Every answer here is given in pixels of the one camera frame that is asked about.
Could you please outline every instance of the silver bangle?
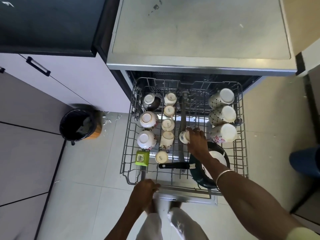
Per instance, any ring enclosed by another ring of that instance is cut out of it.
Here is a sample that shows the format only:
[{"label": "silver bangle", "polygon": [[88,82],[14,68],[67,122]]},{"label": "silver bangle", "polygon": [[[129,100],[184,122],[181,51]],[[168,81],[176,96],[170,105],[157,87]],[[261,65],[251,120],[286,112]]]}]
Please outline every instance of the silver bangle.
[{"label": "silver bangle", "polygon": [[226,172],[234,172],[233,170],[229,169],[229,170],[225,170],[222,173],[220,173],[216,179],[216,185],[218,186],[218,180],[219,178],[222,176],[222,174],[226,173]]}]

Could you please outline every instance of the human hand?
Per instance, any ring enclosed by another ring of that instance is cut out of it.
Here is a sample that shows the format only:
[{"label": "human hand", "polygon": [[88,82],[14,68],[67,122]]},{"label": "human hand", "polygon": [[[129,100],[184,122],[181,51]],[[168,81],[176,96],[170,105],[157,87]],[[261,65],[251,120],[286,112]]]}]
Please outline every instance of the human hand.
[{"label": "human hand", "polygon": [[151,203],[153,194],[159,187],[160,184],[155,184],[151,179],[138,182],[133,188],[128,205],[143,212]]},{"label": "human hand", "polygon": [[188,151],[199,161],[207,158],[209,154],[208,143],[205,133],[199,128],[186,128],[190,133],[190,143],[188,143]]}]

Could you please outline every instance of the wire rack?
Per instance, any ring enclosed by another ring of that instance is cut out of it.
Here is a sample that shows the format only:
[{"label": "wire rack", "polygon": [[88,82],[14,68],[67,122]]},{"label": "wire rack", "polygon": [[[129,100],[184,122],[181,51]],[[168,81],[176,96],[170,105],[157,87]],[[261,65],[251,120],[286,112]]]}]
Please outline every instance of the wire rack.
[{"label": "wire rack", "polygon": [[[172,147],[167,151],[169,162],[178,162],[178,140],[181,121],[179,97],[182,96],[182,92],[188,91],[188,97],[186,99],[186,126],[191,128],[199,127],[205,132],[206,138],[210,140],[209,132],[212,125],[209,122],[209,113],[212,109],[208,104],[208,99],[222,88],[229,88],[235,94],[235,100],[231,106],[233,106],[237,113],[237,119],[234,122],[234,125],[238,131],[238,138],[233,142],[222,143],[220,146],[226,151],[226,154],[229,157],[230,168],[244,177],[249,176],[241,84],[234,81],[216,82],[211,81],[210,78],[204,81],[194,81],[192,79],[166,80],[140,77],[135,81],[132,92],[120,169],[120,173],[126,177],[128,184],[135,185],[142,179],[151,178],[157,183],[160,183],[163,189],[167,190],[205,194],[209,196],[220,195],[218,190],[208,190],[199,186],[193,180],[189,170],[186,170],[182,174],[179,169],[158,168],[158,163],[155,161],[155,155],[160,150],[159,142],[162,134],[161,123],[162,120],[166,119],[163,115],[165,107],[163,102],[161,102],[160,107],[155,111],[159,117],[159,123],[152,131],[156,135],[158,143],[150,150],[148,167],[135,165],[135,156],[138,150],[142,150],[137,144],[137,138],[139,133],[144,130],[139,123],[139,117],[145,111],[142,106],[142,101],[147,93],[157,93],[163,98],[166,93],[173,92],[178,98],[177,103],[174,105],[175,116],[173,117],[175,122],[175,129],[173,130],[175,140]],[[185,161],[188,161],[190,154],[186,145],[183,147],[183,153]]]}]

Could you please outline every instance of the stainless steel countertop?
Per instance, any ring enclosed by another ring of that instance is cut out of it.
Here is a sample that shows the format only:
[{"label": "stainless steel countertop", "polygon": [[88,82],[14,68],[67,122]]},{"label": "stainless steel countertop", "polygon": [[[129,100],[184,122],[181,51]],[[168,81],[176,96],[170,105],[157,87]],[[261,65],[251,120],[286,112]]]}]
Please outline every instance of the stainless steel countertop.
[{"label": "stainless steel countertop", "polygon": [[281,0],[121,0],[110,69],[288,75]]}]

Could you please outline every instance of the white tile floor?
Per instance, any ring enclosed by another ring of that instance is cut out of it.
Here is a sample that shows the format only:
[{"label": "white tile floor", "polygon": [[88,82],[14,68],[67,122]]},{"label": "white tile floor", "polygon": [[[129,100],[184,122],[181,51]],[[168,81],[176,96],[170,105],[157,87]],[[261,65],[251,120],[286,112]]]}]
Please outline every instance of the white tile floor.
[{"label": "white tile floor", "polygon": [[[292,151],[314,146],[307,99],[301,78],[268,77],[244,96],[250,179],[268,190],[289,210],[310,181],[291,169]],[[103,240],[121,215],[132,186],[119,174],[128,114],[103,127],[96,140],[67,143],[39,240]],[[164,239],[179,239],[159,202]],[[218,206],[184,203],[209,239],[254,239],[239,223],[223,197]],[[146,215],[140,216],[128,239],[135,239]]]}]

